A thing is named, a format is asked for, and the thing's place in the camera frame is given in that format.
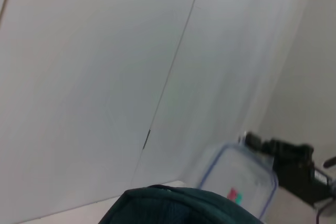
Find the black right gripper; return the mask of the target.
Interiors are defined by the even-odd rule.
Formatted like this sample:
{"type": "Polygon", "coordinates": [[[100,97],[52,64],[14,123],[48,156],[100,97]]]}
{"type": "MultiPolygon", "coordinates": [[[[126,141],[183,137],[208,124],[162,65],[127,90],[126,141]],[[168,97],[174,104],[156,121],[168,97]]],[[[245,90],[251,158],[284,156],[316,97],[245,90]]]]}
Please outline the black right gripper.
{"type": "Polygon", "coordinates": [[[279,186],[303,202],[314,206],[319,202],[335,199],[332,178],[316,168],[310,145],[276,144],[263,140],[254,132],[245,132],[240,142],[248,149],[274,156],[273,171],[279,186]]]}

